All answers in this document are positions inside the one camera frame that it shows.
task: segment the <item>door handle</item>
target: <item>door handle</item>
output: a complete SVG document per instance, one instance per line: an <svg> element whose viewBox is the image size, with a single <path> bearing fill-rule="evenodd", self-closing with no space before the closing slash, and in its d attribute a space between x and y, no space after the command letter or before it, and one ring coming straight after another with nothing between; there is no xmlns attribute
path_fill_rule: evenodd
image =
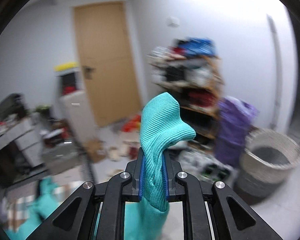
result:
<svg viewBox="0 0 300 240"><path fill-rule="evenodd" d="M84 78L86 78L86 79L92 79L91 73L92 73L93 71L95 71L95 68L89 67L89 66L82 66L82 68L83 68L83 75L84 75Z"/></svg>

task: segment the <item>teal fabric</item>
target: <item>teal fabric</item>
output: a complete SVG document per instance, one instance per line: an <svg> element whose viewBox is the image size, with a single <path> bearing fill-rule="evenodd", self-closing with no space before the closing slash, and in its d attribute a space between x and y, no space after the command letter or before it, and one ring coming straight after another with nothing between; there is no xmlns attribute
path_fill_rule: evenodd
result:
<svg viewBox="0 0 300 240"><path fill-rule="evenodd" d="M156 240L161 234L168 212L169 205L167 205L165 211L160 211L144 197L139 203L127 203L125 208L124 239Z"/></svg>
<svg viewBox="0 0 300 240"><path fill-rule="evenodd" d="M124 239L155 240L169 212L162 180L162 152L195 131L180 118L178 102L168 93L153 98L142 111L140 142L145 155L145 190L139 203L126 204Z"/></svg>
<svg viewBox="0 0 300 240"><path fill-rule="evenodd" d="M41 195L28 208L29 218L19 227L17 232L7 230L11 240L25 240L40 224L41 219L47 218L58 207L58 202L52 195L52 191L58 185L52 182L51 177L45 178L40 183Z"/></svg>
<svg viewBox="0 0 300 240"><path fill-rule="evenodd" d="M25 240L40 224L41 220L33 206L28 208L29 218L19 227L17 232L6 231L11 240Z"/></svg>
<svg viewBox="0 0 300 240"><path fill-rule="evenodd" d="M144 197L160 211L168 207L162 181L162 152L178 141L194 137L195 131L181 120L179 103L169 93L156 96L143 109L140 143L146 166Z"/></svg>
<svg viewBox="0 0 300 240"><path fill-rule="evenodd" d="M41 194L34 202L34 208L44 219L50 216L58 207L58 202L52 194L56 187L58 187L58 185L52 182L51 177L41 181Z"/></svg>

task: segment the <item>metal screw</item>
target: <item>metal screw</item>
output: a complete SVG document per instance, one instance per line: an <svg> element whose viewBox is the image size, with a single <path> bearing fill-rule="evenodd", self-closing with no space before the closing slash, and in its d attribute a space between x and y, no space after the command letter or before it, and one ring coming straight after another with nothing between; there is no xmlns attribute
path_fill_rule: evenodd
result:
<svg viewBox="0 0 300 240"><path fill-rule="evenodd" d="M120 177L123 178L123 179L126 179L130 176L130 174L128 172L123 172L120 174Z"/></svg>
<svg viewBox="0 0 300 240"><path fill-rule="evenodd" d="M93 186L93 184L90 181L87 181L83 184L83 188L85 188L85 189L92 188L92 186Z"/></svg>
<svg viewBox="0 0 300 240"><path fill-rule="evenodd" d="M187 174L186 172L184 172L184 171L180 171L180 172L178 173L178 177L179 177L179 178L184 179L184 178L186 178L187 176L188 176L188 174Z"/></svg>
<svg viewBox="0 0 300 240"><path fill-rule="evenodd" d="M216 182L216 187L217 187L217 188L224 188L225 185L226 185L226 184L224 184L224 182L222 182L222 181L217 181L217 182Z"/></svg>

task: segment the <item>box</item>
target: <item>box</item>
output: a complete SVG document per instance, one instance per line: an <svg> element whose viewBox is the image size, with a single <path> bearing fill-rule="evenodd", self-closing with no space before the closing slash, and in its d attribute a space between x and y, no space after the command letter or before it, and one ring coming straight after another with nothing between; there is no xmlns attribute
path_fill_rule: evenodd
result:
<svg viewBox="0 0 300 240"><path fill-rule="evenodd" d="M50 174L58 174L80 164L77 148L71 140L45 148L41 158Z"/></svg>
<svg viewBox="0 0 300 240"><path fill-rule="evenodd" d="M98 139L93 139L86 142L84 145L85 150L93 163L100 162L106 158L106 154L103 151L103 143Z"/></svg>

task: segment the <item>red object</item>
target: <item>red object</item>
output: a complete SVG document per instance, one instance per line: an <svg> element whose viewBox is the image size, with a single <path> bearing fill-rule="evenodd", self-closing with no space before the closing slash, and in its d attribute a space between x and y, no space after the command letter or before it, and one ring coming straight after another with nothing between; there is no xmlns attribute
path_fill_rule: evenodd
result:
<svg viewBox="0 0 300 240"><path fill-rule="evenodd" d="M135 147L130 148L129 157L131 160L135 160L138 157L138 149Z"/></svg>
<svg viewBox="0 0 300 240"><path fill-rule="evenodd" d="M141 115L137 114L130 121L125 123L125 125L121 128L122 132L131 132L132 130L138 128L138 123L141 122Z"/></svg>
<svg viewBox="0 0 300 240"><path fill-rule="evenodd" d="M175 54L179 54L179 55L182 55L182 56L185 55L185 50L184 49L170 47L170 50L172 50L173 53L175 53Z"/></svg>
<svg viewBox="0 0 300 240"><path fill-rule="evenodd" d="M76 91L76 88L74 86L64 87L62 94L67 95L73 93L74 91Z"/></svg>
<svg viewBox="0 0 300 240"><path fill-rule="evenodd" d="M69 138L69 133L68 133L68 130L67 130L67 128L62 128L62 133L61 133L61 137L63 138L63 139L67 139L67 138Z"/></svg>
<svg viewBox="0 0 300 240"><path fill-rule="evenodd" d="M190 103L200 107L210 107L216 101L216 97L207 90L194 90L188 95Z"/></svg>

